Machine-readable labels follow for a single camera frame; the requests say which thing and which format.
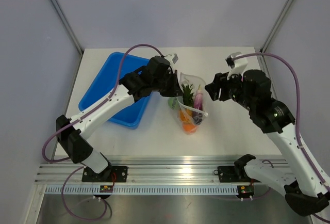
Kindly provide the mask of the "aluminium rail frame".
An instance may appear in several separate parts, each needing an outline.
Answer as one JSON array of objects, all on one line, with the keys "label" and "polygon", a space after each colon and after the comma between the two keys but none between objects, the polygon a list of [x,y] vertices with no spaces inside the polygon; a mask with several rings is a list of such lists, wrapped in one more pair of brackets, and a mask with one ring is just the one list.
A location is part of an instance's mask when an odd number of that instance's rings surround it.
[{"label": "aluminium rail frame", "polygon": [[[128,167],[126,185],[216,185],[219,166],[233,165],[240,156],[109,156],[114,166]],[[35,184],[61,184],[81,165],[65,161],[42,163]]]}]

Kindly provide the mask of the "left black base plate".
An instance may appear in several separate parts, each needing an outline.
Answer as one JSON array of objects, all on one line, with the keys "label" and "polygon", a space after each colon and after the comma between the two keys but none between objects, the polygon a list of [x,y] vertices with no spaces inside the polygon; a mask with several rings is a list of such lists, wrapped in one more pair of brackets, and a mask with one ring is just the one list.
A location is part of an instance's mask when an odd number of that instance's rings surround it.
[{"label": "left black base plate", "polygon": [[91,168],[87,167],[83,170],[82,181],[88,183],[99,183],[99,182],[119,182],[125,183],[127,181],[127,166],[112,166],[110,169],[107,168],[101,173],[94,172]]}]

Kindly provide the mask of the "clear zip top bag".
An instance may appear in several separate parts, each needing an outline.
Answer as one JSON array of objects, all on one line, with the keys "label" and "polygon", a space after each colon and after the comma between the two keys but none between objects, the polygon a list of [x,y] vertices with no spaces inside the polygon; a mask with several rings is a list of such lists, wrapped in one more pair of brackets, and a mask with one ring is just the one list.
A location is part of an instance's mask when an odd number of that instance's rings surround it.
[{"label": "clear zip top bag", "polygon": [[195,133],[208,117],[204,101],[205,85],[206,82],[201,77],[181,73],[179,86],[183,95],[168,99],[173,116],[183,132],[188,135]]}]

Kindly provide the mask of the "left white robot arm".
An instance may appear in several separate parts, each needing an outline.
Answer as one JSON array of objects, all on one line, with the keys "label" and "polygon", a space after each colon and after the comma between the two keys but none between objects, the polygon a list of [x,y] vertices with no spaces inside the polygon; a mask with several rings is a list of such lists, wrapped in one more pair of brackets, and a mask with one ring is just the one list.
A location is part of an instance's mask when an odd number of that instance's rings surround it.
[{"label": "left white robot arm", "polygon": [[112,164],[87,142],[88,138],[112,116],[154,91],[163,97],[181,96],[174,69],[177,61],[176,54],[155,56],[147,65],[125,74],[116,87],[84,111],[71,118],[58,117],[56,139],[70,160],[86,166],[99,181],[107,181],[114,172]]}]

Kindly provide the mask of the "blue plastic bin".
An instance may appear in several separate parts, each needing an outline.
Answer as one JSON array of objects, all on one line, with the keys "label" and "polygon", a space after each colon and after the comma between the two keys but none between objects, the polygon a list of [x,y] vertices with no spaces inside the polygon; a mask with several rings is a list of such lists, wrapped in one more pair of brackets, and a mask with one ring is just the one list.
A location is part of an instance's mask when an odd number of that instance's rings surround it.
[{"label": "blue plastic bin", "polygon": [[[80,111],[83,111],[94,104],[114,87],[119,64],[123,55],[124,54],[121,52],[114,52],[108,56],[97,76],[79,102],[78,108]],[[130,73],[141,66],[147,65],[148,61],[147,58],[127,55],[121,68],[120,77],[123,77],[125,74]],[[111,117],[109,121],[131,130],[137,129],[150,98],[150,96],[145,97],[135,104],[121,110]]]}]

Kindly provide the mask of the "small circuit board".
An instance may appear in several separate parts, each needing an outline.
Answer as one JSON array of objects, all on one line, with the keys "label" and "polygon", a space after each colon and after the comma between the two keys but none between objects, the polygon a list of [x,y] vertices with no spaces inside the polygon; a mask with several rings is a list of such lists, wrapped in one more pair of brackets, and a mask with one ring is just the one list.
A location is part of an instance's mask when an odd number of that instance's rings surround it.
[{"label": "small circuit board", "polygon": [[100,193],[111,193],[113,192],[113,186],[111,185],[101,185]]},{"label": "small circuit board", "polygon": [[242,199],[246,199],[246,198],[252,198],[255,192],[255,188],[253,185],[242,185],[242,186],[238,186],[238,198],[242,198]]}]

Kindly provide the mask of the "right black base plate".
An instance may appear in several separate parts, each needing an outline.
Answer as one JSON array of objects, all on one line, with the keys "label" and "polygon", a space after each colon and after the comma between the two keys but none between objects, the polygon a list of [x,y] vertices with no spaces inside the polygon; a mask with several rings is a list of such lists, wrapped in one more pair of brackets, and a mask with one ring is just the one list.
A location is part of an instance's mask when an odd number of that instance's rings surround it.
[{"label": "right black base plate", "polygon": [[251,183],[252,179],[246,176],[239,177],[234,166],[219,166],[213,174],[219,178],[220,183]]}]

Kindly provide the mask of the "left small circuit board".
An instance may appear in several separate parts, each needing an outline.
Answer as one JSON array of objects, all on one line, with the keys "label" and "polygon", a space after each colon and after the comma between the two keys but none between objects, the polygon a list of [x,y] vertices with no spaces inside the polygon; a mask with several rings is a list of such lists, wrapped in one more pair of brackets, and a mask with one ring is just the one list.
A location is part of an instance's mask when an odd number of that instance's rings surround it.
[{"label": "left small circuit board", "polygon": [[100,193],[111,193],[113,192],[113,186],[111,185],[101,185]]}]

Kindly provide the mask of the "green toy ball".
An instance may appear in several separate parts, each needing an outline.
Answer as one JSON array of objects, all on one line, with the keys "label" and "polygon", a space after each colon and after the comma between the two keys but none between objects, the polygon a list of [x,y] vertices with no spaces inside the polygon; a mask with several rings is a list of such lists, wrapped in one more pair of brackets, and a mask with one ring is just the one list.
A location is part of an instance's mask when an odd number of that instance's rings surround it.
[{"label": "green toy ball", "polygon": [[171,97],[168,99],[168,106],[172,109],[172,110],[178,110],[180,108],[178,100],[176,97]]}]

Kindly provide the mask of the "orange toy fruit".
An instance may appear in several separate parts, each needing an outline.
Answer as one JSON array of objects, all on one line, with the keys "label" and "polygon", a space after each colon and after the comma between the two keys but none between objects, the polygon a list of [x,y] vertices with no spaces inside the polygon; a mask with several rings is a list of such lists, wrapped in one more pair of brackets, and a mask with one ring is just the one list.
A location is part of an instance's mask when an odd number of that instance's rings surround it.
[{"label": "orange toy fruit", "polygon": [[198,126],[193,123],[184,122],[182,128],[186,134],[193,134],[197,131]]}]

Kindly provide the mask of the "right small circuit board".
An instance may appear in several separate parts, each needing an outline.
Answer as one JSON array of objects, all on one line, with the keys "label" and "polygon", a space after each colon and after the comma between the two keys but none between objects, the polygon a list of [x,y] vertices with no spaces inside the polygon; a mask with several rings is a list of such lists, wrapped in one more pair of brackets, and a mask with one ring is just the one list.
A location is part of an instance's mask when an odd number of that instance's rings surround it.
[{"label": "right small circuit board", "polygon": [[253,185],[242,185],[242,186],[238,186],[238,198],[242,198],[242,199],[246,199],[246,198],[252,198],[255,192],[255,188]]}]

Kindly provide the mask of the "dark purple toy eggplant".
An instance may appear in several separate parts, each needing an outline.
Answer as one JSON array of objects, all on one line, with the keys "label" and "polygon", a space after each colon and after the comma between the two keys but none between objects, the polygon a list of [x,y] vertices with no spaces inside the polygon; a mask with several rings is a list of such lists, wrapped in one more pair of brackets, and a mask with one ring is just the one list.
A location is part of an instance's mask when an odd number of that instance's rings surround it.
[{"label": "dark purple toy eggplant", "polygon": [[192,119],[195,125],[200,125],[204,118],[203,111],[203,90],[202,86],[199,85],[197,91],[195,92],[195,98],[193,103],[193,108],[195,109],[192,112]]}]

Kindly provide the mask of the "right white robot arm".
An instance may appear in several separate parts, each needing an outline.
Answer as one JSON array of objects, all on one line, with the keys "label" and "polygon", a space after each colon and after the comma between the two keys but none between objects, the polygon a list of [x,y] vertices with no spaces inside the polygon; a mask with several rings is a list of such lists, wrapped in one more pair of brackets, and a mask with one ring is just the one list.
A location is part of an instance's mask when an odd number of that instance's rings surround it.
[{"label": "right white robot arm", "polygon": [[275,144],[291,170],[290,175],[264,165],[251,154],[235,160],[240,181],[256,180],[281,194],[300,216],[314,215],[329,206],[329,176],[296,134],[298,122],[289,108],[272,97],[271,81],[260,70],[243,74],[217,73],[205,86],[212,100],[232,100],[249,112],[251,121]]}]

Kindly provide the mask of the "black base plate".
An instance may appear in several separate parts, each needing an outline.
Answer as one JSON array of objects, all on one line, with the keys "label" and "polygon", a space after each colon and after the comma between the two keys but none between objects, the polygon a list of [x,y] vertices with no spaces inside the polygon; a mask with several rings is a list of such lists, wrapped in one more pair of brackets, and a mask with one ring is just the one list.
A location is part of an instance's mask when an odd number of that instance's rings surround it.
[{"label": "black base plate", "polygon": [[219,166],[213,174],[219,178],[220,183],[251,183],[252,179],[246,176],[239,177],[234,166]]},{"label": "black base plate", "polygon": [[94,172],[91,168],[87,167],[83,170],[82,181],[88,183],[99,183],[99,182],[119,182],[125,183],[127,181],[127,166],[112,166],[110,169],[107,168],[101,173]]}]

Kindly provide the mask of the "toy pineapple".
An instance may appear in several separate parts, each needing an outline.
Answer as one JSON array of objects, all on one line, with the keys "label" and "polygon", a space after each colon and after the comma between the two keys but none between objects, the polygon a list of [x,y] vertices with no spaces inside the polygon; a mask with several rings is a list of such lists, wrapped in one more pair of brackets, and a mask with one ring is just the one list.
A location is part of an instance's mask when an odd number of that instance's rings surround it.
[{"label": "toy pineapple", "polygon": [[[194,93],[192,92],[193,90],[193,85],[189,84],[181,84],[183,88],[183,104],[188,107],[193,107],[193,102],[194,102]],[[179,112],[180,114],[180,119],[182,122],[188,122],[190,123],[190,118],[192,117],[192,111],[190,109],[184,108]]]}]

